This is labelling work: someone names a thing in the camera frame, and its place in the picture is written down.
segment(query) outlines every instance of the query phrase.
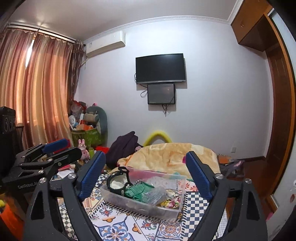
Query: patterned tablecloth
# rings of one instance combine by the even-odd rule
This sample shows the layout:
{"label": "patterned tablecloth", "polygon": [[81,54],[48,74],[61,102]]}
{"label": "patterned tablecloth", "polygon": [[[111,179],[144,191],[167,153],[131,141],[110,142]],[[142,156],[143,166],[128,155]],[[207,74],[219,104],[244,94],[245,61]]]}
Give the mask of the patterned tablecloth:
{"label": "patterned tablecloth", "polygon": [[[99,187],[107,177],[105,174],[100,176],[91,196],[83,202],[103,240],[187,241],[208,206],[207,200],[199,195],[194,182],[187,181],[182,213],[179,213],[175,222],[143,216],[104,202]],[[77,239],[65,204],[61,204],[59,208],[68,236]],[[226,225],[227,215],[224,210],[214,239],[223,235]]]}

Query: ceiling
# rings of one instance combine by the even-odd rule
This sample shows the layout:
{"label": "ceiling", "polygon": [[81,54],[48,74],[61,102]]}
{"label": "ceiling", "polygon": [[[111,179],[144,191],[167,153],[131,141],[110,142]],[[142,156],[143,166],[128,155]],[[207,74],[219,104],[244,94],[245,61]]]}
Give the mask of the ceiling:
{"label": "ceiling", "polygon": [[236,0],[26,0],[10,22],[40,26],[86,40],[123,24],[164,16],[227,20]]}

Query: white paper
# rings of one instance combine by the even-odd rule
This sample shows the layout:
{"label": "white paper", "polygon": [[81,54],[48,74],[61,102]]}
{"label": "white paper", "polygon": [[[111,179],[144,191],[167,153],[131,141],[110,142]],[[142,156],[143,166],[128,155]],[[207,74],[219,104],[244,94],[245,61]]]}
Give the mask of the white paper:
{"label": "white paper", "polygon": [[73,172],[74,172],[73,169],[67,169],[67,170],[59,171],[57,174],[61,178],[65,178],[67,175],[69,175],[70,173],[73,173]]}

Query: crown molding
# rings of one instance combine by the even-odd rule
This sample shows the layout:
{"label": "crown molding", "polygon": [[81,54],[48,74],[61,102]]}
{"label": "crown molding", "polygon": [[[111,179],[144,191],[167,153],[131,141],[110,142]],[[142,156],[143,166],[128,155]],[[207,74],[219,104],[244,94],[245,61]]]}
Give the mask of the crown molding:
{"label": "crown molding", "polygon": [[201,20],[201,21],[210,21],[210,22],[216,22],[216,23],[223,23],[223,24],[229,24],[229,21],[226,19],[221,18],[212,18],[212,17],[204,17],[204,16],[190,16],[190,15],[181,15],[181,16],[167,16],[167,17],[157,17],[157,18],[148,18],[144,20],[139,20],[132,23],[127,23],[115,28],[111,28],[109,30],[106,30],[104,32],[101,32],[93,37],[90,37],[87,40],[84,40],[85,44],[88,44],[98,38],[101,38],[107,34],[111,34],[120,30],[124,30],[125,28],[130,28],[146,23],[154,23],[154,22],[160,22],[160,21],[169,21],[169,20]]}
{"label": "crown molding", "polygon": [[227,20],[228,21],[228,24],[232,24],[232,22],[233,22],[235,16],[237,15],[237,13],[238,13],[238,11],[239,11],[239,9],[240,9],[243,1],[244,0],[237,0],[235,2],[235,5],[234,5],[234,7],[233,7],[233,9],[232,9],[229,17],[228,17],[228,20]]}

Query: yellow foam tube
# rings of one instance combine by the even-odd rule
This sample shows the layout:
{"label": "yellow foam tube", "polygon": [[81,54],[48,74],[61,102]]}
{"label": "yellow foam tube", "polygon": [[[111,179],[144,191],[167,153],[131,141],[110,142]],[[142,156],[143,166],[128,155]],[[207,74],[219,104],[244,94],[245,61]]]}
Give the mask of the yellow foam tube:
{"label": "yellow foam tube", "polygon": [[5,207],[5,202],[3,202],[2,200],[0,200],[0,207]]}
{"label": "yellow foam tube", "polygon": [[152,139],[154,139],[156,136],[161,136],[166,141],[166,143],[172,142],[172,140],[169,138],[169,136],[166,133],[164,133],[163,131],[154,131],[153,133],[151,133],[151,135],[144,142],[143,146],[149,146]]}

